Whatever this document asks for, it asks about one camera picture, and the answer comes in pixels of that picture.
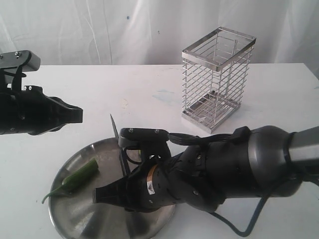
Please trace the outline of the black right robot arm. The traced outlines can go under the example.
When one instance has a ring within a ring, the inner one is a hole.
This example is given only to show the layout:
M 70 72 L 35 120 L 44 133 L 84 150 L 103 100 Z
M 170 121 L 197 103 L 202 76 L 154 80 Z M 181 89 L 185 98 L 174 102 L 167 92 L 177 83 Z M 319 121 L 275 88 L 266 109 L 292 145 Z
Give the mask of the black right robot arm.
M 319 129 L 286 132 L 240 127 L 198 137 L 163 129 L 123 128 L 121 155 L 141 162 L 123 178 L 93 191 L 93 202 L 137 212 L 181 203 L 214 212 L 229 198 L 288 197 L 319 181 Z

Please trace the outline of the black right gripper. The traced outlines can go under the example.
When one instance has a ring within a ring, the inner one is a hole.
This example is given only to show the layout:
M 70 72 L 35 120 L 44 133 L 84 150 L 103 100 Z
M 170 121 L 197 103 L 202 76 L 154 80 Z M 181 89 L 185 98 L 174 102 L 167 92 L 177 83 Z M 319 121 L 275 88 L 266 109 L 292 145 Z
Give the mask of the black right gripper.
M 165 162 L 151 159 L 129 177 L 95 188 L 92 199 L 141 212 L 182 203 L 214 212 L 224 202 L 224 193 L 208 178 L 203 156 L 174 156 Z

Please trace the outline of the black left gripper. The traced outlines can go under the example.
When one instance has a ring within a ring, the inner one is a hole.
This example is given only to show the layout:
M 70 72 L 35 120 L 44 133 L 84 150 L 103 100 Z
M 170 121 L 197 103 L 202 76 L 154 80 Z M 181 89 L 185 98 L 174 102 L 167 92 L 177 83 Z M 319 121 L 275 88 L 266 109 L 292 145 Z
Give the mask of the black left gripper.
M 46 96 L 41 87 L 0 93 L 0 133 L 40 135 L 67 124 L 82 123 L 83 110 L 58 97 Z

